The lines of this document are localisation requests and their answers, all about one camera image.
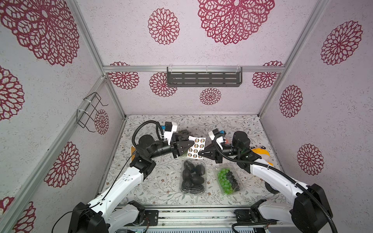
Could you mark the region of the sticker label sheet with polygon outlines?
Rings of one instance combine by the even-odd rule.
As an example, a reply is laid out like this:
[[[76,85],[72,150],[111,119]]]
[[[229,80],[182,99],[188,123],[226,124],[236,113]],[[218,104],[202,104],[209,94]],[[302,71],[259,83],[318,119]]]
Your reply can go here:
[[[205,149],[206,138],[205,137],[193,137],[189,136],[189,140],[193,141],[194,144],[187,151],[187,157],[191,159],[203,159],[199,152]]]

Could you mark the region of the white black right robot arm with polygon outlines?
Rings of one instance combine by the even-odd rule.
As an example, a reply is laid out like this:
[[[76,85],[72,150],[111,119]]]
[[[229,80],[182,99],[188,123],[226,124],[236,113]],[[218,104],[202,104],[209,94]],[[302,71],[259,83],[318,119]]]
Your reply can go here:
[[[324,189],[317,185],[300,182],[271,165],[265,149],[256,151],[251,147],[247,133],[236,131],[230,144],[226,132],[214,129],[208,133],[211,144],[199,155],[221,164],[223,159],[236,163],[242,170],[262,179],[271,193],[282,194],[290,203],[266,204],[260,201],[254,206],[263,218],[261,224],[272,222],[292,223],[302,233],[318,233],[326,224],[333,233],[337,227]]]

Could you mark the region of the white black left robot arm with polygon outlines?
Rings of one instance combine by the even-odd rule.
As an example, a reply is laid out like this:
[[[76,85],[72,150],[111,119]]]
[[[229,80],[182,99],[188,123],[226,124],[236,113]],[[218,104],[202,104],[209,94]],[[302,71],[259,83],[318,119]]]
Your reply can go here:
[[[174,133],[166,141],[155,141],[144,135],[135,146],[135,155],[123,175],[113,185],[88,204],[79,203],[72,211],[68,231],[70,233],[114,233],[127,224],[141,224],[145,218],[145,207],[130,201],[124,208],[115,210],[120,202],[156,166],[154,158],[171,153],[174,158],[183,155],[194,145],[194,140]]]

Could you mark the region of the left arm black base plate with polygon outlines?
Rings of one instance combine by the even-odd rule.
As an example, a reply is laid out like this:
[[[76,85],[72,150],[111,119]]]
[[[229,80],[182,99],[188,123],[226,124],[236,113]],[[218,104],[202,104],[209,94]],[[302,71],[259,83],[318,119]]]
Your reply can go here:
[[[157,226],[158,217],[158,210],[145,210],[144,213],[140,215],[139,219],[137,219],[134,223],[128,224],[128,226]]]

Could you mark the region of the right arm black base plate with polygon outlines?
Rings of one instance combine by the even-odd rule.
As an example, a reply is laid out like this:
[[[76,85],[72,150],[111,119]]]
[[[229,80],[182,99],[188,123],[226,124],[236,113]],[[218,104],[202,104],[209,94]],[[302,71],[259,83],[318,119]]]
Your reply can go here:
[[[234,214],[237,220],[236,226],[266,225],[277,222],[274,219],[265,219],[258,211],[253,209],[236,209]]]

